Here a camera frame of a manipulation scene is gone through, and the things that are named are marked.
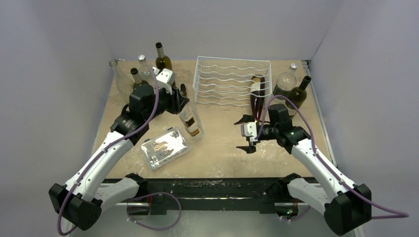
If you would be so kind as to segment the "small dark bottle gold cap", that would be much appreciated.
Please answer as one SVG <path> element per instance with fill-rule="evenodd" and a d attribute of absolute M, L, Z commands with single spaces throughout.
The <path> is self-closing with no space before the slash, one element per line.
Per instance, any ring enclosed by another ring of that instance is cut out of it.
<path fill-rule="evenodd" d="M 204 135 L 202 122 L 193 101 L 189 101 L 179 113 L 179 117 L 192 139 L 199 139 Z"/>

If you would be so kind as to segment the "dark labelled wine bottle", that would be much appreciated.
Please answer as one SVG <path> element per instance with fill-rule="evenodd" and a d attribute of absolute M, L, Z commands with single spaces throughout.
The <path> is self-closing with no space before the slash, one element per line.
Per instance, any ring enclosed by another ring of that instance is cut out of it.
<path fill-rule="evenodd" d="M 172 70 L 171 59 L 168 56 L 165 55 L 162 43 L 157 42 L 155 44 L 155 47 L 156 47 L 157 54 L 158 54 L 158 57 L 155 60 L 156 67 L 159 70 L 163 70 L 163 69 Z"/>

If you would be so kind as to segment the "red bottle gold foil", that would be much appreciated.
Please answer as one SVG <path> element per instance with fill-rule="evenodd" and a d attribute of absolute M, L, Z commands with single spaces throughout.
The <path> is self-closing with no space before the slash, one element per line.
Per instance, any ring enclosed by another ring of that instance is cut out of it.
<path fill-rule="evenodd" d="M 260 120 L 265 98 L 265 77 L 254 75 L 250 84 L 250 105 L 255 120 Z"/>

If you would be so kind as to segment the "white wire wine rack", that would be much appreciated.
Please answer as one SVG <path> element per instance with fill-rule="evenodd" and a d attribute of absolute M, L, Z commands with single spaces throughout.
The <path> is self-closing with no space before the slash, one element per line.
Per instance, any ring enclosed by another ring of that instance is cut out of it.
<path fill-rule="evenodd" d="M 263 77 L 261 98 L 272 93 L 271 62 L 198 56 L 193 81 L 196 103 L 249 107 L 252 78 Z"/>

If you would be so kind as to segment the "dark bottle silver collar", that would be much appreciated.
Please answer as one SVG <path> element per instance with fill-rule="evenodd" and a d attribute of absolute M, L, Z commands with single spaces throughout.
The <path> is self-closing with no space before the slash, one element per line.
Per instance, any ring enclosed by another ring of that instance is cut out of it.
<path fill-rule="evenodd" d="M 149 83 L 146 80 L 143 80 L 140 76 L 140 73 L 138 71 L 137 68 L 131 68 L 130 73 L 134 79 L 134 83 L 133 83 L 133 90 L 136 90 L 137 87 L 141 86 L 141 85 L 148 85 Z"/>

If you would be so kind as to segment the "clear bottle silver cap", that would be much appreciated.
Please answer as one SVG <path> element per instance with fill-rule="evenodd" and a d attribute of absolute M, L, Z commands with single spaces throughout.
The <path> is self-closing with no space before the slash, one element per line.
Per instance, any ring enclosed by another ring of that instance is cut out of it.
<path fill-rule="evenodd" d="M 145 55 L 141 54 L 137 57 L 139 66 L 139 76 L 143 81 L 153 84 L 154 83 L 154 72 L 151 67 L 147 64 Z"/>

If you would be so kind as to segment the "tall clear bottle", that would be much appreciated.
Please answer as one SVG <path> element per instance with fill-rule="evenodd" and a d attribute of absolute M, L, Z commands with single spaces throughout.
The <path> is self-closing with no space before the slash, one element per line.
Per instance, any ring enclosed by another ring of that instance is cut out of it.
<path fill-rule="evenodd" d="M 123 100 L 128 104 L 129 97 L 133 93 L 133 81 L 127 76 L 123 71 L 119 62 L 123 59 L 112 59 L 109 61 L 109 66 L 114 72 L 114 77 L 116 78 L 117 89 L 122 96 Z"/>

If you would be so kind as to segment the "dark green bottle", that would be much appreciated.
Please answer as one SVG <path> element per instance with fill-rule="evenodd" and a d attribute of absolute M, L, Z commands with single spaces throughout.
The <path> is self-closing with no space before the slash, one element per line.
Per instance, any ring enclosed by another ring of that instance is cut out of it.
<path fill-rule="evenodd" d="M 288 94 L 288 99 L 299 109 L 307 98 L 307 87 L 310 84 L 312 78 L 305 76 L 298 87 L 294 87 Z M 288 109 L 289 115 L 293 118 L 297 114 L 297 110 L 289 103 L 285 102 L 285 106 Z"/>

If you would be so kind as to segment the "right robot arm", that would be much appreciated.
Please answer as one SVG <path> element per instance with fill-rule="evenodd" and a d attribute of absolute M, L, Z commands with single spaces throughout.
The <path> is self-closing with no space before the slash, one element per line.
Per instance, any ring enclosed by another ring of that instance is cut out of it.
<path fill-rule="evenodd" d="M 280 199 L 299 199 L 321 213 L 329 228 L 342 236 L 372 219 L 371 190 L 365 185 L 357 185 L 343 175 L 312 145 L 311 136 L 300 126 L 294 126 L 285 105 L 268 107 L 269 122 L 257 121 L 252 115 L 243 115 L 237 122 L 241 134 L 248 141 L 240 148 L 246 153 L 256 152 L 260 141 L 275 140 L 289 154 L 300 161 L 321 185 L 319 188 L 303 178 L 289 175 L 288 180 L 278 186 Z"/>

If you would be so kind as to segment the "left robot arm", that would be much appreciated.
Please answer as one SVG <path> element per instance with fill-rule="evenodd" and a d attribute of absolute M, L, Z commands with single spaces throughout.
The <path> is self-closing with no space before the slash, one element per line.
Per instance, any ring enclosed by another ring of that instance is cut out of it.
<path fill-rule="evenodd" d="M 72 230 L 85 231 L 97 222 L 102 212 L 123 200 L 141 202 L 159 195 L 149 190 L 146 179 L 134 173 L 106 188 L 101 188 L 101 184 L 118 161 L 149 130 L 152 119 L 164 112 L 177 115 L 189 101 L 184 85 L 154 87 L 145 84 L 129 95 L 105 140 L 87 163 L 65 184 L 53 184 L 49 189 L 49 197 L 58 214 L 59 235 L 70 234 L 62 229 L 64 220 L 72 225 Z"/>

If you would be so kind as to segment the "clear plastic parts box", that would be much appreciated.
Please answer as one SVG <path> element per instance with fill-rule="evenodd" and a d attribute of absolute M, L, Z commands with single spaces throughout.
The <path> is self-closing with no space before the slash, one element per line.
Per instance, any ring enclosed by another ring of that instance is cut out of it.
<path fill-rule="evenodd" d="M 145 161 L 156 170 L 190 151 L 190 145 L 178 127 L 171 127 L 165 133 L 147 139 L 141 145 Z"/>

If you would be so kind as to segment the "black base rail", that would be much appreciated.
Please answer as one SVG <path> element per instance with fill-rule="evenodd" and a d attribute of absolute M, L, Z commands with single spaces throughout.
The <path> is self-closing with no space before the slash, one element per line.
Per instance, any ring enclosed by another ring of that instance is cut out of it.
<path fill-rule="evenodd" d="M 305 212 L 303 201 L 286 191 L 285 178 L 138 178 L 136 196 L 123 199 L 144 206 L 140 214 L 165 215 L 169 210 L 256 211 L 293 219 Z"/>

